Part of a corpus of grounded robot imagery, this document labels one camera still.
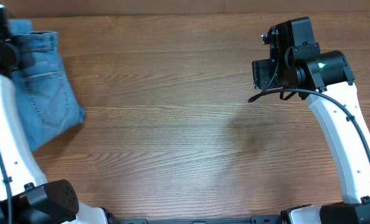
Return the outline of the light blue denim jeans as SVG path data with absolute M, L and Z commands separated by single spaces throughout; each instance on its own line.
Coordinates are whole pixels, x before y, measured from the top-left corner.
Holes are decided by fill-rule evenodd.
M 28 20 L 9 21 L 21 52 L 35 60 L 33 66 L 12 72 L 16 105 L 26 140 L 35 151 L 66 130 L 83 123 L 79 105 L 59 54 L 58 33 L 34 31 Z

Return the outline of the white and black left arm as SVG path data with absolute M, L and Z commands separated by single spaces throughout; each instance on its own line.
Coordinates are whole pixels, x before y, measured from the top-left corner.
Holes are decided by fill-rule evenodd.
M 116 223 L 107 209 L 82 203 L 68 180 L 48 181 L 33 156 L 84 115 L 57 33 L 8 19 L 0 4 L 0 223 Z

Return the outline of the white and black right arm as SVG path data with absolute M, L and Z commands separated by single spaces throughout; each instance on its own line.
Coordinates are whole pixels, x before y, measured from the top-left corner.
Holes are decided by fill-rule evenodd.
M 334 160 L 342 200 L 288 208 L 254 221 L 370 223 L 370 132 L 346 56 L 338 50 L 320 50 L 308 17 L 271 26 L 262 40 L 270 47 L 270 56 L 252 64 L 257 94 L 278 93 L 283 101 L 298 95 L 307 102 Z

